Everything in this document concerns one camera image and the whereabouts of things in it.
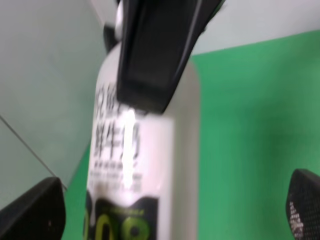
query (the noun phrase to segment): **black plastic part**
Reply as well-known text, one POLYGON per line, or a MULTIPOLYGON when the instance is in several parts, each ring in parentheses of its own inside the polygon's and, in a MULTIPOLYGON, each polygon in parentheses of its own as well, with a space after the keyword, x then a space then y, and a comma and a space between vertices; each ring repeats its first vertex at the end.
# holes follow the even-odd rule
POLYGON ((106 53, 110 53, 110 51, 118 44, 118 41, 115 37, 115 28, 104 25, 103 27, 103 40, 104 40, 104 47, 106 53))
POLYGON ((163 113, 192 49, 223 0, 123 0, 118 101, 163 113))
POLYGON ((296 240, 320 239, 320 177, 296 169, 287 195, 286 217, 296 240))
POLYGON ((60 240, 65 223, 61 181, 49 177, 0 211, 0 240, 60 240))

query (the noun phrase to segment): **white plastic bottle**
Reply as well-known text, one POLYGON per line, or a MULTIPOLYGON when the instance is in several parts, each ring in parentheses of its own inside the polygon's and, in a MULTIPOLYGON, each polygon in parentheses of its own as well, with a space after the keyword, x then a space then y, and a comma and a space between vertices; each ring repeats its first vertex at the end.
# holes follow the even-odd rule
POLYGON ((96 83, 85 240, 196 240, 199 81, 185 68, 162 115, 116 99, 120 44, 96 83))

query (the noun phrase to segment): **black label band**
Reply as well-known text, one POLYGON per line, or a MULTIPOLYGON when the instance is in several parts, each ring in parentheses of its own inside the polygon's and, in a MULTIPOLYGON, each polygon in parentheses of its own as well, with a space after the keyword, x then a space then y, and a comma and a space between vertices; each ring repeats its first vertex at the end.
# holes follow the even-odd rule
POLYGON ((95 203, 95 225, 90 227, 92 207, 87 191, 84 240, 157 240, 158 199, 143 197, 121 207, 100 198, 95 203))

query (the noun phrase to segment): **green wall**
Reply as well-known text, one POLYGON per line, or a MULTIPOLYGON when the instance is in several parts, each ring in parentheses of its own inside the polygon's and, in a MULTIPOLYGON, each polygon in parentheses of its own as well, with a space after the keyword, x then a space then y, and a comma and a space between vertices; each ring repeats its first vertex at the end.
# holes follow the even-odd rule
MULTIPOLYGON (((293 239, 290 176, 320 174, 320 31, 193 60, 202 84, 198 239, 293 239)), ((66 193, 66 240, 82 239, 88 158, 66 193)))

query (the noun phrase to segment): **blurry background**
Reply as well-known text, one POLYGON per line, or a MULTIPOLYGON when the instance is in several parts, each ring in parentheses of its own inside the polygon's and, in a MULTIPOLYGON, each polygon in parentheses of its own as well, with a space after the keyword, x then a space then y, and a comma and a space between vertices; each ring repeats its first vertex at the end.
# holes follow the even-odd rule
MULTIPOLYGON (((82 235, 102 26, 115 12, 113 0, 0 1, 0 209, 57 175, 65 239, 82 235)), ((320 174, 319 29, 318 0, 228 0, 200 37, 199 239, 292 239, 290 174, 320 174)))

